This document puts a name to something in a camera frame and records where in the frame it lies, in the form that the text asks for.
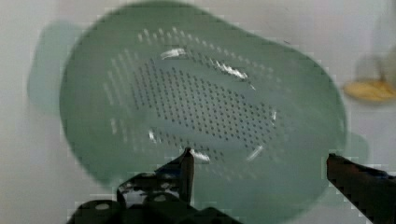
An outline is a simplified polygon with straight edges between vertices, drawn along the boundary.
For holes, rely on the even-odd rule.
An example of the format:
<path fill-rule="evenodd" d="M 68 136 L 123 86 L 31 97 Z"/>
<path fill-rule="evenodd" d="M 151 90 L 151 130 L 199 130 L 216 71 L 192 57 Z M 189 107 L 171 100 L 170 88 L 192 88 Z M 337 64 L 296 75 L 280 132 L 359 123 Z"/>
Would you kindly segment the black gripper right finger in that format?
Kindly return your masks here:
<path fill-rule="evenodd" d="M 373 224 L 395 224 L 396 183 L 388 173 L 331 153 L 327 179 Z"/>

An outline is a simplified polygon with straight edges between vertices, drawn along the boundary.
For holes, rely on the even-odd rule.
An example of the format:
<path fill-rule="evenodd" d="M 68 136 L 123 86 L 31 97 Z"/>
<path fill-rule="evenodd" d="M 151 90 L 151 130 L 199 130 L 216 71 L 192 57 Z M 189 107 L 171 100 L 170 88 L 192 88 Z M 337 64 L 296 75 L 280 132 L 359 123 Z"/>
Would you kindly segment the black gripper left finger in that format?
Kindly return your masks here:
<path fill-rule="evenodd" d="M 194 179 L 194 157 L 192 149 L 186 147 L 183 153 L 162 167 L 149 173 L 140 173 L 120 184 L 117 201 L 124 206 L 142 204 L 150 194 L 169 193 L 182 202 L 191 202 Z"/>

